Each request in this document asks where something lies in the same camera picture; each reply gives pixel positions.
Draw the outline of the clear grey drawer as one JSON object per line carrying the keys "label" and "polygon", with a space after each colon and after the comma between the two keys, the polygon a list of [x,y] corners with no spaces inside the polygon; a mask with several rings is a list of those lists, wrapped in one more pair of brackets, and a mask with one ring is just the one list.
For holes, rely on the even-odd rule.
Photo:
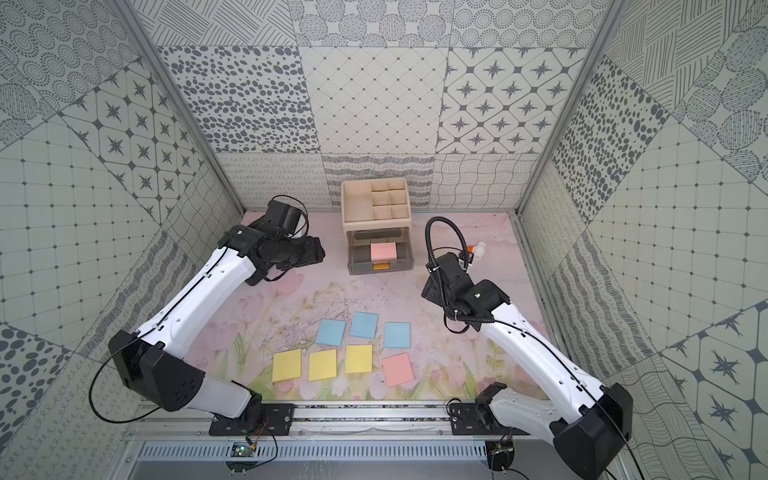
{"label": "clear grey drawer", "polygon": [[350,275],[412,270],[414,257],[408,227],[347,233]]}

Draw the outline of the pink sticky pad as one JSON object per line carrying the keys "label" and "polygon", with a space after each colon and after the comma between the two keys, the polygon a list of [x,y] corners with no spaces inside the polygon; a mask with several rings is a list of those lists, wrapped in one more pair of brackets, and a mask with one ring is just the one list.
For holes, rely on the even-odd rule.
{"label": "pink sticky pad", "polygon": [[400,353],[381,360],[385,383],[388,387],[406,384],[415,380],[410,357]]}
{"label": "pink sticky pad", "polygon": [[396,260],[397,244],[395,242],[372,243],[370,245],[370,257],[372,262],[386,262]]}

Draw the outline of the beige desktop drawer organizer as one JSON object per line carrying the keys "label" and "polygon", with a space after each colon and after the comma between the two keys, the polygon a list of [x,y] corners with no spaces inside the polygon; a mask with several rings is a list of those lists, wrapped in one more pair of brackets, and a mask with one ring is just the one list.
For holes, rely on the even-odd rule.
{"label": "beige desktop drawer organizer", "polygon": [[347,180],[341,183],[342,230],[410,228],[412,211],[403,177]]}

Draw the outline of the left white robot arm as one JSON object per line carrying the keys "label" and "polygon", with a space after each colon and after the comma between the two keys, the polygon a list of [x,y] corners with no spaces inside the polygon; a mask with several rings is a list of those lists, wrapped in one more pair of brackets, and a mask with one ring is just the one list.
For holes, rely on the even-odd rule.
{"label": "left white robot arm", "polygon": [[209,378],[186,361],[187,353],[240,285],[264,281],[273,268],[287,272],[324,258],[317,237],[234,226],[168,305],[134,332],[120,330],[110,339],[110,359],[123,385],[169,412],[190,408],[245,420],[260,396],[235,382]]}

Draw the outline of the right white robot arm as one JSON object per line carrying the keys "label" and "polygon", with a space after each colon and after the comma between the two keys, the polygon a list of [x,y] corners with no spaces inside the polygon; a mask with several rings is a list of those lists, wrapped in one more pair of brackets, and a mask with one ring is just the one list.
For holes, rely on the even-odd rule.
{"label": "right white robot arm", "polygon": [[489,280],[474,283],[453,253],[429,259],[424,299],[446,320],[463,323],[509,354],[539,385],[544,401],[492,385],[476,402],[501,427],[522,430],[550,443],[580,478],[606,473],[632,434],[633,398],[578,367],[520,313]]}

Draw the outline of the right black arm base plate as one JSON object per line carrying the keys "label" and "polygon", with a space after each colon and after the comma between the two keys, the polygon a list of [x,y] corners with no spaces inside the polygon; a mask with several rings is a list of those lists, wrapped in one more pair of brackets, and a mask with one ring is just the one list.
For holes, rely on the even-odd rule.
{"label": "right black arm base plate", "polygon": [[484,405],[450,402],[446,405],[446,413],[454,436],[527,435],[523,430],[502,426]]}

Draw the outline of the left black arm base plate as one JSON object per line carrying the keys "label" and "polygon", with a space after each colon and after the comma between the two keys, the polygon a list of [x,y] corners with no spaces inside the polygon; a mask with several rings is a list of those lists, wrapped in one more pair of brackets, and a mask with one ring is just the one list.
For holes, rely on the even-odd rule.
{"label": "left black arm base plate", "polygon": [[260,403],[248,406],[237,418],[215,414],[208,434],[213,437],[255,436],[257,433],[288,436],[296,405],[292,403]]}

